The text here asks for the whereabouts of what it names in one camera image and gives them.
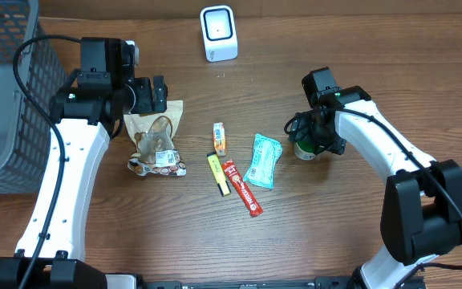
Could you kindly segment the green lid glass jar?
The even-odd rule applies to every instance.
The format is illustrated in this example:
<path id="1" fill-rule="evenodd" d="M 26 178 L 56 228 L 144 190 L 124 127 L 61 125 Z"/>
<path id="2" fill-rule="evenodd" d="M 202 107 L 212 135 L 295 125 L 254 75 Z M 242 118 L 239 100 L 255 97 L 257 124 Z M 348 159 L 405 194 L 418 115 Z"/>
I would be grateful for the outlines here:
<path id="1" fill-rule="evenodd" d="M 317 154 L 315 153 L 315 145 L 309 141 L 294 142 L 293 151 L 296 157 L 303 161 L 313 160 Z"/>

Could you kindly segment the brown cookie snack bag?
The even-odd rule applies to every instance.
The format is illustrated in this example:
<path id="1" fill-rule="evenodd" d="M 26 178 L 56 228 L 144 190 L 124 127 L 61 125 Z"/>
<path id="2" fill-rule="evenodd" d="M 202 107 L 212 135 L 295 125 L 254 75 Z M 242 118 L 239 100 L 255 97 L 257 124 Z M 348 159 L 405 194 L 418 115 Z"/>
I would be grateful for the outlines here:
<path id="1" fill-rule="evenodd" d="M 183 177 L 186 164 L 175 148 L 173 137 L 184 111 L 182 100 L 167 102 L 167 110 L 148 115 L 125 115 L 124 124 L 136 147 L 128 160 L 128 168 L 145 177 L 149 174 Z"/>

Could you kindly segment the teal wet wipes pack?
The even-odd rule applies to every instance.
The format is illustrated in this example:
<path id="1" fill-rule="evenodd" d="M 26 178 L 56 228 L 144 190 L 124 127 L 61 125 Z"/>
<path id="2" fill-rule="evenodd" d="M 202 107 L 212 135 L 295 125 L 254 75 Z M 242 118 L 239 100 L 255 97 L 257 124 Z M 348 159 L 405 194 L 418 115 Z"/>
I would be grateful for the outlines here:
<path id="1" fill-rule="evenodd" d="M 243 177 L 244 181 L 265 189 L 273 189 L 275 165 L 281 155 L 282 145 L 279 141 L 257 133 L 251 164 Z"/>

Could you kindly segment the orange Kleenex tissue pack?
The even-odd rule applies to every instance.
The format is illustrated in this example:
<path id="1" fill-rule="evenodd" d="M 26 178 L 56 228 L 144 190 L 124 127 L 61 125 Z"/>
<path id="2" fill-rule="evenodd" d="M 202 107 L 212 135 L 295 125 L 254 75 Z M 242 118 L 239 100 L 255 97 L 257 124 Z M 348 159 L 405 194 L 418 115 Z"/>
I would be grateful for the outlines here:
<path id="1" fill-rule="evenodd" d="M 225 127 L 222 122 L 213 124 L 213 147 L 219 157 L 227 154 L 227 143 L 225 138 Z"/>

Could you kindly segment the red snack bar wrapper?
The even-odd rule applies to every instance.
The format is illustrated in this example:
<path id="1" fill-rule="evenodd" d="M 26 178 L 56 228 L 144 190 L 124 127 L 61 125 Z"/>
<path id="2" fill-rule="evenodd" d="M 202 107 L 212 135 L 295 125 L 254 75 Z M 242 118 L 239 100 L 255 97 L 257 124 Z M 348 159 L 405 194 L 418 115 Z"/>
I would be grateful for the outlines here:
<path id="1" fill-rule="evenodd" d="M 228 160 L 221 165 L 225 175 L 231 181 L 234 189 L 238 192 L 241 200 L 244 202 L 251 217 L 257 217 L 263 213 L 263 209 L 257 202 L 251 190 L 243 180 L 241 174 L 237 170 L 237 166 L 233 160 Z"/>

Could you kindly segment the yellow black marker pen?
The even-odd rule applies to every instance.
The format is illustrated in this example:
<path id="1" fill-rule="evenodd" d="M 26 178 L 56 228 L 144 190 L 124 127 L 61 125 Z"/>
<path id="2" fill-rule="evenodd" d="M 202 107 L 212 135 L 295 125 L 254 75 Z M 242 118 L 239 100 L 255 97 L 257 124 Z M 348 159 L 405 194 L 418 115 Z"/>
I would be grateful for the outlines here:
<path id="1" fill-rule="evenodd" d="M 216 153 L 209 153 L 207 155 L 207 161 L 209 163 L 212 174 L 217 183 L 217 187 L 222 197 L 226 197 L 231 194 L 229 185 L 226 181 L 226 175 L 221 167 L 220 160 Z"/>

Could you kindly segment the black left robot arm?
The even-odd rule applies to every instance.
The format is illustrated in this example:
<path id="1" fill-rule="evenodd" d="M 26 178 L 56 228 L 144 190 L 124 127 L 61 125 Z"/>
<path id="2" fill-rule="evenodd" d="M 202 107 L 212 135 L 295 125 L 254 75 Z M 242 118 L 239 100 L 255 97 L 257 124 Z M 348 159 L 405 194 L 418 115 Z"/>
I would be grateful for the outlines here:
<path id="1" fill-rule="evenodd" d="M 137 78 L 139 48 L 131 40 L 82 38 L 81 67 L 51 93 L 44 109 L 12 69 L 28 104 L 50 131 L 50 147 L 32 219 L 14 256 L 0 257 L 0 288 L 144 288 L 141 275 L 103 273 L 87 265 L 85 228 L 95 176 L 124 115 L 165 112 L 162 76 Z"/>

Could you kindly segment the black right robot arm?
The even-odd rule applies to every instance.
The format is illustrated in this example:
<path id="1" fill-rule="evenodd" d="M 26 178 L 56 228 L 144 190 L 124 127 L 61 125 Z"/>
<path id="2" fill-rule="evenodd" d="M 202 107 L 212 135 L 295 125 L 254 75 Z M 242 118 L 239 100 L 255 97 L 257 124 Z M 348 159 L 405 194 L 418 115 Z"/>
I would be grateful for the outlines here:
<path id="1" fill-rule="evenodd" d="M 305 161 L 352 145 L 385 185 L 383 246 L 349 276 L 317 277 L 316 288 L 423 288 L 418 271 L 462 245 L 462 168 L 436 161 L 382 116 L 360 86 L 339 87 L 328 67 L 302 79 L 310 110 L 284 127 Z"/>

